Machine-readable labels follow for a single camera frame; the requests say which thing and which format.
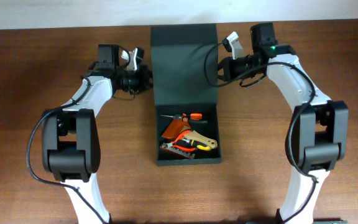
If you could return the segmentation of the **orange scraper with wooden handle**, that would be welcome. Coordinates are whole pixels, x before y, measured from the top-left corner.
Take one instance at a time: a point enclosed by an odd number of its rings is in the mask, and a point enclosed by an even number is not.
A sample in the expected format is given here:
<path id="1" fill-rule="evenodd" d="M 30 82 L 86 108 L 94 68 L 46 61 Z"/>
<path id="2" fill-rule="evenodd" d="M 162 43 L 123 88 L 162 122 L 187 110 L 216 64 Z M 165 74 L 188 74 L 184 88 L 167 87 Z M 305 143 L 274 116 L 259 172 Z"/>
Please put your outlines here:
<path id="1" fill-rule="evenodd" d="M 177 138 L 177 136 L 182 131 L 186 129 L 192 129 L 192 128 L 188 123 L 175 119 L 169 124 L 168 128 L 162 134 L 162 137 L 167 139 L 168 142 L 172 142 Z M 192 129 L 192 132 L 190 134 L 186 134 L 185 137 L 187 139 L 199 141 L 203 144 L 206 144 L 207 146 L 210 146 L 212 149 L 216 149 L 218 147 L 217 140 L 207 138 L 206 136 L 196 132 L 194 129 Z"/>

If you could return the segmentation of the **orange black needle-nose pliers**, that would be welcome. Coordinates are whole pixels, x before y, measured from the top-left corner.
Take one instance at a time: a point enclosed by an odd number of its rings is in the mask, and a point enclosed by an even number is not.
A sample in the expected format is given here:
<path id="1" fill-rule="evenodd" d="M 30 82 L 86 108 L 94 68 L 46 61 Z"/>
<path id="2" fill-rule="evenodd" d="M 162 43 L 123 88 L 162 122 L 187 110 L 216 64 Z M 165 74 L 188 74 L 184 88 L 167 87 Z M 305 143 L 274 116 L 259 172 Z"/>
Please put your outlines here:
<path id="1" fill-rule="evenodd" d="M 175 114 L 175 115 L 165 115 L 161 114 L 163 117 L 171 118 L 171 119 L 178 119 L 183 122 L 189 123 L 189 124 L 207 124 L 208 121 L 206 120 L 206 117 L 203 116 L 201 113 L 190 113 L 190 114 Z"/>

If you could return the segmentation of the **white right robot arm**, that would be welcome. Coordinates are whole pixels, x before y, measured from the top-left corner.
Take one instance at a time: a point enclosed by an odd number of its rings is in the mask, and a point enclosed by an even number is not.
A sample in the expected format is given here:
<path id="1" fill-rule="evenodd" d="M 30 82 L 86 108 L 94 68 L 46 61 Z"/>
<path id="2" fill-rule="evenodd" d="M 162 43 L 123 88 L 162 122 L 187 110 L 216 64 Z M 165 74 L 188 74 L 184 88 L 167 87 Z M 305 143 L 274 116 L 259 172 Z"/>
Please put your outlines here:
<path id="1" fill-rule="evenodd" d="M 314 223 L 313 211 L 322 185 L 346 153 L 349 109 L 333 101 L 306 74 L 295 50 L 279 44 L 273 24 L 250 28 L 251 55 L 244 55 L 239 36 L 232 32 L 221 41 L 232 55 L 219 62 L 223 85 L 260 75 L 269 78 L 293 113 L 285 138 L 291 176 L 284 203 L 275 223 Z"/>

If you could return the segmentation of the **orange socket rail with sockets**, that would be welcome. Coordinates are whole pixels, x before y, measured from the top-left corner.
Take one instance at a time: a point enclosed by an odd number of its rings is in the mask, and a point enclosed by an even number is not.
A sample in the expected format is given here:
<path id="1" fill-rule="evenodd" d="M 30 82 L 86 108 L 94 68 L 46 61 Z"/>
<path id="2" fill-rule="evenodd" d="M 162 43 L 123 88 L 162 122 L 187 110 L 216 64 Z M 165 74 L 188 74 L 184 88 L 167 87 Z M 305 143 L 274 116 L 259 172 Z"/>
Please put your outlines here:
<path id="1" fill-rule="evenodd" d="M 163 143 L 160 145 L 160 149 L 172 152 L 176 155 L 182 156 L 186 159 L 194 159 L 195 158 L 195 147 L 187 148 L 183 146 L 179 146 L 173 143 Z"/>

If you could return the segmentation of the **black storage box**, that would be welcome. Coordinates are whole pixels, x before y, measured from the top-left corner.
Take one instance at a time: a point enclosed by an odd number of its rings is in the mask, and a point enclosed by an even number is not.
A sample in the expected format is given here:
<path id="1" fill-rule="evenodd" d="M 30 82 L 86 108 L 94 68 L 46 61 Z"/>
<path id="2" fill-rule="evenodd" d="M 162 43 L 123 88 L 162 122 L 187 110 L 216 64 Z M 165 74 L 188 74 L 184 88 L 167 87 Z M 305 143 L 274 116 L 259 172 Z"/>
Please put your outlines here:
<path id="1" fill-rule="evenodd" d="M 157 145 L 175 114 L 201 113 L 206 124 L 192 128 L 219 141 L 217 28 L 214 24 L 153 26 L 151 61 L 157 122 Z"/>

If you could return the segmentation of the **red black diagonal cutters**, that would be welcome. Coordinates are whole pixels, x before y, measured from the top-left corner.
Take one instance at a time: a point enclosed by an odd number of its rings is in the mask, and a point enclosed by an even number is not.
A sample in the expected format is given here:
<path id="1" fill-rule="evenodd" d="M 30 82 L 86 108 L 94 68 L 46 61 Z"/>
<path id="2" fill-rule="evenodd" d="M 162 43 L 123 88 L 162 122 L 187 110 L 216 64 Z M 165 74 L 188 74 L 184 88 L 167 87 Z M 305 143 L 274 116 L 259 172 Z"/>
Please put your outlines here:
<path id="1" fill-rule="evenodd" d="M 182 131 L 174 141 L 168 142 L 168 143 L 163 143 L 160 146 L 160 148 L 161 149 L 178 149 L 178 150 L 181 150 L 181 151 L 184 151 L 184 152 L 196 151 L 196 147 L 192 146 L 191 141 L 189 143 L 189 145 L 190 145 L 189 147 L 179 146 L 177 144 L 178 141 L 186 141 L 185 135 L 190 134 L 191 132 L 192 132 L 192 129 L 186 129 L 186 130 Z"/>

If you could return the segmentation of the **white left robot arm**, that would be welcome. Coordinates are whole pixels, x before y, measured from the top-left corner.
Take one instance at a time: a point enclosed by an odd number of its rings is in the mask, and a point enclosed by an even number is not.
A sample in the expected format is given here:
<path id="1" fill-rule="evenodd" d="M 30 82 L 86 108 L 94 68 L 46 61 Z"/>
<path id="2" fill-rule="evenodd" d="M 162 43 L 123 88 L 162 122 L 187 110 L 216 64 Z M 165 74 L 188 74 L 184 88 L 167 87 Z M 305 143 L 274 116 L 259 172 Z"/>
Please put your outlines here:
<path id="1" fill-rule="evenodd" d="M 58 108 L 45 110 L 42 162 L 53 174 L 53 185 L 69 194 L 79 223 L 110 223 L 97 181 L 101 162 L 96 117 L 105 103 L 121 90 L 136 96 L 152 88 L 152 72 L 142 64 L 144 50 L 120 45 L 98 45 L 98 59 L 82 76 L 76 93 Z"/>

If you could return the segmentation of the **yellow black screwdriver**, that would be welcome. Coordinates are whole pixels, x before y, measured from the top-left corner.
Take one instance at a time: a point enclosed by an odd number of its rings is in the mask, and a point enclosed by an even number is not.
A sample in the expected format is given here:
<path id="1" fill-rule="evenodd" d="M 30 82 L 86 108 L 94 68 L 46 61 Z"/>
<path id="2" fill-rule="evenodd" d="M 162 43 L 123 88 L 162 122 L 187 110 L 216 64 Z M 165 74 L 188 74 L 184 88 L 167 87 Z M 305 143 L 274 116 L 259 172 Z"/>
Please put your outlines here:
<path id="1" fill-rule="evenodd" d="M 202 151 L 212 150 L 210 146 L 207 146 L 206 144 L 203 144 L 199 141 L 190 140 L 190 139 L 178 140 L 176 143 L 176 147 L 185 152 L 194 152 L 197 150 L 202 150 Z"/>

